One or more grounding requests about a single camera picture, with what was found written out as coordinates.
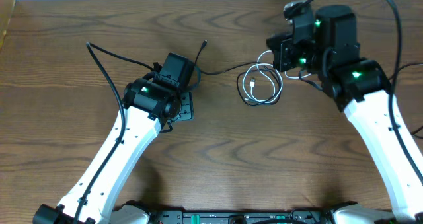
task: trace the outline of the wood grain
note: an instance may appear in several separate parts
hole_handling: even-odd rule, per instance
[[[0,50],[6,36],[7,26],[12,16],[15,0],[0,0]]]
[[[169,52],[194,59],[206,39],[200,67],[217,71],[256,60],[267,37],[288,30],[282,8],[290,1],[18,1],[0,52],[0,223],[28,223],[40,204],[55,206],[109,133],[118,109],[86,41],[152,64]],[[395,1],[403,62],[423,61],[423,0]],[[396,35],[388,6],[383,0],[313,6],[335,3],[357,13],[362,56],[390,75]],[[147,73],[98,57],[120,91]],[[390,208],[363,141],[333,101],[285,79],[277,105],[249,108],[235,89],[241,71],[202,77],[195,120],[176,124],[147,148],[118,205],[135,199],[188,210],[277,210],[356,200]],[[410,129],[423,122],[422,73],[401,73],[397,94]]]

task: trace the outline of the tabletop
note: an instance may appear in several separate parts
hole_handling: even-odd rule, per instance
[[[288,31],[282,9],[290,1],[17,1],[0,51],[0,223],[28,223],[40,204],[56,206],[110,132],[118,107],[86,41],[152,65],[169,52],[194,60],[207,40],[198,65],[219,71],[257,60],[267,38]],[[423,0],[395,1],[402,62],[423,61]],[[392,74],[397,35],[384,0],[316,0],[313,8],[331,4],[351,6],[361,56]],[[148,72],[96,54],[121,94]],[[270,211],[354,200],[390,208],[364,142],[333,100],[284,77],[279,103],[245,106],[235,79],[246,69],[202,76],[195,119],[153,141],[116,205]],[[410,130],[423,123],[422,75],[417,67],[400,74],[397,96]],[[269,89],[264,80],[257,86]]]

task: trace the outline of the led light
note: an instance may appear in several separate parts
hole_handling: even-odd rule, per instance
[[[358,77],[362,76],[362,74],[360,72],[353,71],[352,76],[357,79]]]
[[[322,22],[319,19],[317,19],[316,22],[315,22],[315,25],[316,25],[317,28],[320,27],[320,23],[322,23]]]

